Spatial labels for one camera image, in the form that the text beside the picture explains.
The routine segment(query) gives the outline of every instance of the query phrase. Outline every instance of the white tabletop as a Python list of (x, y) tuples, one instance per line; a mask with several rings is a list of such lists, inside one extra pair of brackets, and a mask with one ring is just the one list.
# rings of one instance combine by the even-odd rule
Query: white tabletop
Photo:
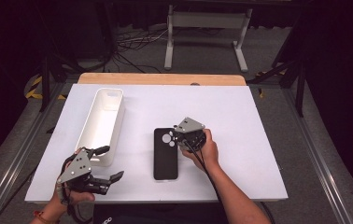
[(107, 195), (96, 195), (97, 203), (214, 202), (217, 196), (205, 173), (180, 152), (177, 180), (153, 178), (153, 131), (171, 128), (185, 117), (211, 129), (219, 163), (250, 199), (288, 198), (249, 87), (75, 84), (25, 201), (45, 203), (51, 198), (61, 166), (75, 151), (100, 88), (123, 90), (125, 114), (113, 163), (93, 167), (92, 174), (109, 178), (124, 171), (124, 176)]

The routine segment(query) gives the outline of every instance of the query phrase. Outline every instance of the black curtain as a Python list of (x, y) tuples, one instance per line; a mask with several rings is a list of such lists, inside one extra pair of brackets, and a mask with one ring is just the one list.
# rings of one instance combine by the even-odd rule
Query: black curtain
[(353, 1), (335, 3), (335, 19), (320, 21), (329, 26), (307, 60), (306, 78), (330, 137), (353, 176)]
[(24, 109), (24, 87), (35, 74), (39, 55), (31, 29), (14, 3), (0, 1), (0, 146)]

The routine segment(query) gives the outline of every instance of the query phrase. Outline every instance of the black phone case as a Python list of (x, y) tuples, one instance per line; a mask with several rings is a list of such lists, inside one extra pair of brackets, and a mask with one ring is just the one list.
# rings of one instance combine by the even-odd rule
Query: black phone case
[(158, 128), (154, 130), (153, 177), (156, 180), (172, 180), (177, 179), (178, 176), (177, 142), (170, 134), (171, 130), (173, 129)]

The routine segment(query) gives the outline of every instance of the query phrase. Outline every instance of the person's arm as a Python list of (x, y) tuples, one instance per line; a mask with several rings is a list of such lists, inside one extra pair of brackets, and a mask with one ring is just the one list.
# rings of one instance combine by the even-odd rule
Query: person's arm
[[(211, 176), (222, 200), (229, 223), (270, 223), (261, 209), (238, 188), (222, 170), (218, 161), (218, 147), (212, 140), (211, 132), (204, 130), (206, 142), (202, 148), (205, 168)], [(186, 150), (182, 154), (194, 161), (197, 167), (204, 170), (192, 153)]]
[[(93, 202), (95, 201), (95, 196), (89, 192), (75, 192), (71, 191), (69, 196), (70, 203), (75, 205), (81, 202)], [(37, 214), (35, 218), (31, 221), (31, 224), (43, 224), (47, 222), (57, 223), (60, 220), (60, 217), (66, 212), (66, 205), (61, 204), (60, 198), (58, 197), (56, 189), (53, 192), (53, 195), (50, 201), (46, 204), (40, 214)]]

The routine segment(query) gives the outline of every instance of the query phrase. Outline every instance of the white plastic container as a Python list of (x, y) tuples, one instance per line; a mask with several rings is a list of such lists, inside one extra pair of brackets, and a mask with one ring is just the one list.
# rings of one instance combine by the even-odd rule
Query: white plastic container
[(103, 88), (95, 94), (92, 108), (86, 118), (76, 147), (98, 148), (110, 146), (107, 153), (92, 156), (90, 162), (93, 166), (109, 166), (112, 163), (124, 110), (122, 90)]

